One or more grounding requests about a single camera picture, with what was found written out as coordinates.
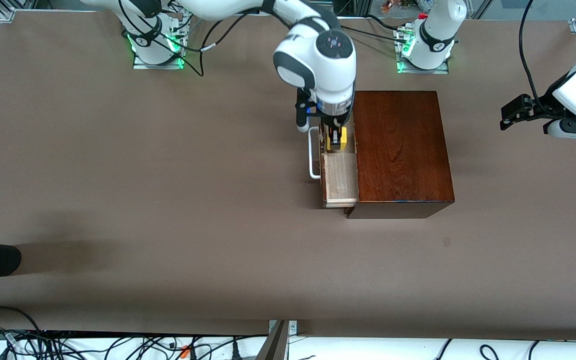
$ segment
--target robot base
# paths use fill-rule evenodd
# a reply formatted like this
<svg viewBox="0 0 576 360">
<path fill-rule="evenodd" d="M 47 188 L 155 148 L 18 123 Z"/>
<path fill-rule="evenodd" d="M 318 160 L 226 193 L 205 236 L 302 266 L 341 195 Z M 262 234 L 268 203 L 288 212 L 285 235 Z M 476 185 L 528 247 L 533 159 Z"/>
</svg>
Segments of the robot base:
<svg viewBox="0 0 576 360">
<path fill-rule="evenodd" d="M 409 59 L 403 54 L 409 50 L 410 46 L 415 42 L 415 28 L 413 23 L 409 22 L 405 26 L 400 27 L 399 30 L 393 30 L 392 34 L 395 39 L 403 39 L 406 42 L 400 43 L 395 41 L 395 54 L 397 55 L 397 73 L 409 74 L 435 74 L 445 75 L 448 74 L 448 60 L 445 60 L 438 68 L 426 70 L 414 66 Z"/>
<path fill-rule="evenodd" d="M 172 32 L 171 36 L 176 38 L 176 40 L 175 40 L 176 43 L 179 43 L 183 46 L 188 46 L 188 35 L 190 34 L 190 21 L 189 20 L 190 20 L 191 13 L 186 9 L 181 9 L 181 11 L 178 12 L 178 15 L 180 16 L 180 18 L 178 20 L 176 18 L 173 18 L 173 20 L 176 23 L 178 23 L 178 25 L 182 25 L 182 24 L 185 24 L 185 25 L 183 27 L 179 28 L 177 31 Z M 179 55 L 179 57 L 183 58 L 186 56 L 185 48 L 181 48 L 172 42 L 169 42 L 167 45 L 170 47 L 171 50 L 176 52 Z M 164 63 L 164 64 L 146 63 L 135 52 L 134 44 L 131 43 L 131 46 L 133 46 L 132 52 L 134 54 L 134 57 L 132 59 L 132 68 L 133 69 L 180 70 L 180 69 L 183 69 L 185 67 L 185 61 L 183 59 L 178 58 L 178 57 L 170 59 L 169 62 Z"/>
</svg>

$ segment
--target open drawer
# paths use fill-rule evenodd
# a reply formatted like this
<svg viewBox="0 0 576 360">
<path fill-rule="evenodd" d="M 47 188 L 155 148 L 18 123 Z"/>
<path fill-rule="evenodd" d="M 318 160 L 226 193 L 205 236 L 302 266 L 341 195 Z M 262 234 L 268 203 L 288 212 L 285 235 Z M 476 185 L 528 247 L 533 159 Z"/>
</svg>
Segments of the open drawer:
<svg viewBox="0 0 576 360">
<path fill-rule="evenodd" d="M 319 164 L 321 189 L 325 208 L 352 208 L 357 203 L 357 153 L 352 116 L 346 123 L 347 143 L 339 152 L 326 151 L 326 132 L 319 125 Z"/>
</svg>

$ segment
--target brown table surface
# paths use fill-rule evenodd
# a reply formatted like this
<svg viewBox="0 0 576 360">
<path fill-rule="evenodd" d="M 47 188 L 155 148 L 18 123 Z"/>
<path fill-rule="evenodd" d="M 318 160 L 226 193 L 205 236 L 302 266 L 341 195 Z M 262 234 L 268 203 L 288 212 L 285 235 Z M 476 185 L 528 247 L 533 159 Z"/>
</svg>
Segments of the brown table surface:
<svg viewBox="0 0 576 360">
<path fill-rule="evenodd" d="M 199 78 L 133 70 L 111 13 L 18 12 L 0 25 L 0 243 L 34 255 L 0 305 L 58 330 L 576 338 L 576 141 L 499 130 L 529 91 L 518 27 L 464 23 L 450 75 L 397 74 L 391 43 L 352 34 L 358 90 L 438 92 L 456 202 L 349 220 L 320 209 L 276 20 L 245 18 Z M 525 45 L 541 92 L 576 61 L 565 22 L 529 22 Z"/>
</svg>

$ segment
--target dark wooden cabinet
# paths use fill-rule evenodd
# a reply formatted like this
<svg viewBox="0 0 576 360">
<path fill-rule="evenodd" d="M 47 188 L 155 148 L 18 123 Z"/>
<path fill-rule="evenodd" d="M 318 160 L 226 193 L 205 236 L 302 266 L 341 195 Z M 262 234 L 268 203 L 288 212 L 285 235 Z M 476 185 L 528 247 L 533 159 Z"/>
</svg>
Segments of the dark wooden cabinet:
<svg viewBox="0 0 576 360">
<path fill-rule="evenodd" d="M 349 219 L 423 219 L 455 202 L 436 92 L 357 91 L 352 116 L 356 181 L 323 171 L 324 191 L 357 188 Z"/>
</svg>

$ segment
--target metal drawer handle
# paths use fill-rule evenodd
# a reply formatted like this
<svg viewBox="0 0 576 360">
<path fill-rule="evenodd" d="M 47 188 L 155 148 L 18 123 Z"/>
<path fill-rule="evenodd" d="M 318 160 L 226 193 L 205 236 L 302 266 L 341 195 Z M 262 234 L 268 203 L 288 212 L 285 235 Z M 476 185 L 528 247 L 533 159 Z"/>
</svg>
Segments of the metal drawer handle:
<svg viewBox="0 0 576 360">
<path fill-rule="evenodd" d="M 313 130 L 319 131 L 320 128 L 319 126 L 313 126 L 308 129 L 308 171 L 310 172 L 310 177 L 313 178 L 313 180 L 319 180 L 322 178 L 322 176 L 315 175 L 315 172 L 313 171 Z"/>
</svg>

